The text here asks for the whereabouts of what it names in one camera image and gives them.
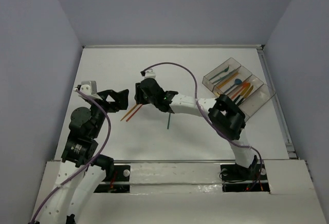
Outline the teal curved spoon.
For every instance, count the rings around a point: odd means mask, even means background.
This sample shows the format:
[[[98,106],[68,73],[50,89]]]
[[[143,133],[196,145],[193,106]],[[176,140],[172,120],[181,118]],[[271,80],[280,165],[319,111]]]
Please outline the teal curved spoon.
[[[213,80],[215,79],[217,76],[219,76],[220,74],[227,72],[229,70],[230,66],[227,66],[224,70],[220,71],[219,73],[217,73],[216,75],[212,76],[209,80]]]

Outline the teal fork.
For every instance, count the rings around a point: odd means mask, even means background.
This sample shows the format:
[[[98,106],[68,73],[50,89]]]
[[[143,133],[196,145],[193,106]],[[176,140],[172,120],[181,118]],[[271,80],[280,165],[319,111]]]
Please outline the teal fork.
[[[221,82],[221,81],[223,81],[224,79],[226,79],[226,78],[228,78],[229,76],[231,76],[232,74],[234,74],[236,71],[234,70],[234,71],[231,71],[231,72],[229,72],[228,74],[226,74],[225,76],[223,76],[223,77],[220,77],[219,79],[217,79],[217,80],[215,80],[214,82],[213,82],[213,84],[217,84],[217,83],[219,83],[219,82]]]

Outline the blue spoon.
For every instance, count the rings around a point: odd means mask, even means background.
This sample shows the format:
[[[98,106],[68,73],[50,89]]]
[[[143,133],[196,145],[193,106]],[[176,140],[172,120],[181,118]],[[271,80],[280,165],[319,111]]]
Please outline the blue spoon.
[[[228,89],[226,89],[226,90],[224,91],[224,94],[227,94],[230,90],[232,90],[234,87],[236,87],[236,86],[238,86],[238,85],[240,85],[240,84],[242,84],[242,80],[241,80],[241,79],[235,79],[235,80],[234,80],[234,84],[231,85]]]

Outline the yellow knife black handle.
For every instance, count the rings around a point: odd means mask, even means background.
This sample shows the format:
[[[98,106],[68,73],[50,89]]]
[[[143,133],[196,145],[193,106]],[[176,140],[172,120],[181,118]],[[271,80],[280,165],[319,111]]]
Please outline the yellow knife black handle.
[[[242,92],[234,99],[234,103],[238,102],[239,98],[242,97],[245,94],[245,92],[248,90],[249,87],[250,87],[250,85],[247,85],[246,87],[244,87]]]

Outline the orange plastic knife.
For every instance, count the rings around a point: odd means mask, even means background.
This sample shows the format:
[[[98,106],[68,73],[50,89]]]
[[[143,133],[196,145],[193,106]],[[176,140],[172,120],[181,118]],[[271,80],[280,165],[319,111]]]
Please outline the orange plastic knife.
[[[237,97],[240,92],[242,92],[246,87],[249,87],[249,86],[250,86],[249,82],[243,83],[242,86],[239,88],[239,90],[234,95],[231,96],[231,100],[233,100],[235,97]]]

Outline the yellow knife dark handle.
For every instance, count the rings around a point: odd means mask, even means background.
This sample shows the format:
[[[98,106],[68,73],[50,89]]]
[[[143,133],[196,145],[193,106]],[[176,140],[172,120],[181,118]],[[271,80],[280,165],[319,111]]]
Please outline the yellow knife dark handle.
[[[243,101],[248,98],[248,96],[250,95],[250,93],[252,91],[253,91],[253,86],[249,87],[249,89],[246,91],[246,93],[243,95],[243,97],[237,103],[237,106],[241,105],[243,103]]]

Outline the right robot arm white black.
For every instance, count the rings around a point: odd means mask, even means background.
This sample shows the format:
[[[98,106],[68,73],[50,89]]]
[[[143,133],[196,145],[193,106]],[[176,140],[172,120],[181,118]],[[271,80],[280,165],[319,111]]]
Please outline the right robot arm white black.
[[[163,90],[153,78],[135,84],[137,104],[152,104],[163,113],[204,117],[215,131],[229,141],[235,157],[233,172],[243,179],[255,173],[258,159],[246,138],[245,114],[226,95],[218,98],[196,98],[176,91]]]

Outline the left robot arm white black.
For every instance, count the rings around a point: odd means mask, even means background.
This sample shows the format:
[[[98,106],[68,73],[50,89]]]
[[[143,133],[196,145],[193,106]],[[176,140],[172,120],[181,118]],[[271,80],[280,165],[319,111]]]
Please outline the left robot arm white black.
[[[98,92],[91,84],[74,91],[90,107],[78,107],[70,116],[69,135],[61,156],[52,191],[34,213],[31,223],[77,223],[97,186],[115,176],[114,160],[101,152],[106,146],[96,141],[109,114],[126,110],[129,90]]]

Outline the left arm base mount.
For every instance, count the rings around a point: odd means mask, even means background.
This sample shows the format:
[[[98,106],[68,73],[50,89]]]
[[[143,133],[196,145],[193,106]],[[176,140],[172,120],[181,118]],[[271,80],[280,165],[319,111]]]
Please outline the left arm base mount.
[[[111,178],[105,178],[94,190],[94,193],[129,193],[131,166],[115,164]]]

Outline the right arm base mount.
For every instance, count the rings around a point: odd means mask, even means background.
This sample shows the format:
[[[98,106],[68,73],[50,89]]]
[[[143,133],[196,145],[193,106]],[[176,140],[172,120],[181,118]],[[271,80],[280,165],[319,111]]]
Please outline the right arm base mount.
[[[222,164],[219,178],[222,181],[224,193],[230,192],[270,192],[265,165],[257,164],[255,171],[251,175],[242,175],[237,170],[235,164]]]

